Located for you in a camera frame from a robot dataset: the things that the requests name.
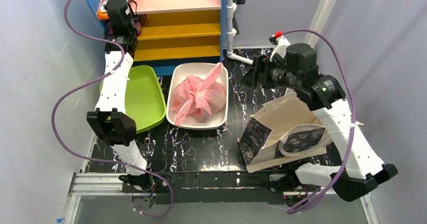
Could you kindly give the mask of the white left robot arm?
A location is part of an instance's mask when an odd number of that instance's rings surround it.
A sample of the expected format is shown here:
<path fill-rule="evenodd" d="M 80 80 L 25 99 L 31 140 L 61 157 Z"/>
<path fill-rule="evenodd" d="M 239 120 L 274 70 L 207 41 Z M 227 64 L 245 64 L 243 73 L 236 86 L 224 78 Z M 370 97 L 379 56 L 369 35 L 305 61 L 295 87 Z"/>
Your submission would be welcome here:
<path fill-rule="evenodd" d="M 137 46 L 137 16 L 128 0 L 107 0 L 109 23 L 104 37 L 105 71 L 109 74 L 102 81 L 100 98 L 94 111 L 87 113 L 87 122 L 98 141 L 110 146 L 120 159 L 130 164 L 126 167 L 129 175 L 144 174 L 147 161 L 137 149 L 135 142 L 136 123 L 125 112 L 125 94 L 129 72 Z"/>

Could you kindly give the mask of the pink plastic grocery bag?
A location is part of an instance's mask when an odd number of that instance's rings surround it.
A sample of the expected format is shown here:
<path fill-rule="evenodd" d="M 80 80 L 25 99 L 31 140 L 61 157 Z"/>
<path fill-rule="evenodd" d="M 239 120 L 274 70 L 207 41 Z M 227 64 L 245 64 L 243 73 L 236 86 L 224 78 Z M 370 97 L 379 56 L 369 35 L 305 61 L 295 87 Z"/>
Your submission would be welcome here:
<path fill-rule="evenodd" d="M 228 102 L 228 88 L 228 71 L 221 62 L 205 79 L 187 76 L 172 92 L 172 110 L 177 113 L 174 125 L 179 126 L 188 116 L 201 121 L 211 119 Z"/>

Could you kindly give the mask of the beige canvas tote bag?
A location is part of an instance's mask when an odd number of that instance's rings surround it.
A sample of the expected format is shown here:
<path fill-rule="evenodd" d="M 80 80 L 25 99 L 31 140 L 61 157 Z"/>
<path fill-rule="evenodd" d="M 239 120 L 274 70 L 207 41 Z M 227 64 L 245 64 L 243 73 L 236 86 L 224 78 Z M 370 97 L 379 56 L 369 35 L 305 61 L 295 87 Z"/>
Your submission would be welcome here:
<path fill-rule="evenodd" d="M 249 173 L 323 155 L 331 143 L 326 127 L 295 92 L 265 103 L 238 139 Z"/>

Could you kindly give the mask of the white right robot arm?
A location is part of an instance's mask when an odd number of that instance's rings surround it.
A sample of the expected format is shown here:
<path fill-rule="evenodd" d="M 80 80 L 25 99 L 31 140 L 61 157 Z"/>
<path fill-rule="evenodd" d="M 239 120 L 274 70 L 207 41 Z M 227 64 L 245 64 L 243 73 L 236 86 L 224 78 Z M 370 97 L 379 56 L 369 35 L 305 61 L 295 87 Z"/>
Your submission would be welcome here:
<path fill-rule="evenodd" d="M 255 56 L 241 83 L 293 90 L 266 103 L 247 123 L 238 143 L 248 172 L 295 162 L 279 180 L 285 187 L 332 188 L 347 202 L 397 175 L 357 126 L 337 79 L 319 72 L 316 50 L 308 44 Z"/>

